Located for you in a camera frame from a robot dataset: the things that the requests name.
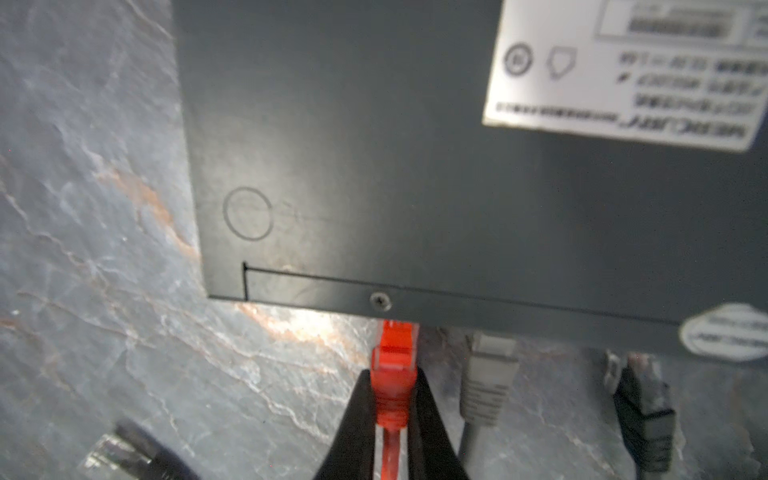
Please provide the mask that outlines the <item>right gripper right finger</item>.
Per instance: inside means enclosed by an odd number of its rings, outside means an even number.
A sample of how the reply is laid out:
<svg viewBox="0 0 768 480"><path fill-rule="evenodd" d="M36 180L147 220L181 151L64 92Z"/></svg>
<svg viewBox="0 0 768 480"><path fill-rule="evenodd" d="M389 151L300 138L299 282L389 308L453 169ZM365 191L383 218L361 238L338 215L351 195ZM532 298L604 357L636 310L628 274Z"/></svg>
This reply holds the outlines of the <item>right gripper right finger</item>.
<svg viewBox="0 0 768 480"><path fill-rule="evenodd" d="M426 374L417 369L407 425L408 478L469 480L454 452Z"/></svg>

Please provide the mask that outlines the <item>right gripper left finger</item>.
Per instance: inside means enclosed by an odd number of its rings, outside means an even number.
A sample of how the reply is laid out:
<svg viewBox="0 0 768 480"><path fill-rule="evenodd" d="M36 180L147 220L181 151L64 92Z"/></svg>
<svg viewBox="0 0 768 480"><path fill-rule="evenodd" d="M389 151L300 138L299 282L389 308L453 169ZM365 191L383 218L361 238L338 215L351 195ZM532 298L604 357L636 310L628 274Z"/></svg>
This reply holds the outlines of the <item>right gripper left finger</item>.
<svg viewBox="0 0 768 480"><path fill-rule="evenodd" d="M360 372L333 442L314 479L371 480L376 446L376 397L368 369Z"/></svg>

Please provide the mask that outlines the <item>large black network switch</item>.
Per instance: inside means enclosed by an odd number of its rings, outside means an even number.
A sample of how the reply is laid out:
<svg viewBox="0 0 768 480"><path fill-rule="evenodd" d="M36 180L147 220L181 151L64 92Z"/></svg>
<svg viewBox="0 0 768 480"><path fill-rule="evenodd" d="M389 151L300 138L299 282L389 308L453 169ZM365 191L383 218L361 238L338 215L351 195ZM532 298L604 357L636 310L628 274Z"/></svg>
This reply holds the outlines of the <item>large black network switch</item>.
<svg viewBox="0 0 768 480"><path fill-rule="evenodd" d="M176 1L215 299L767 364L763 1Z"/></svg>

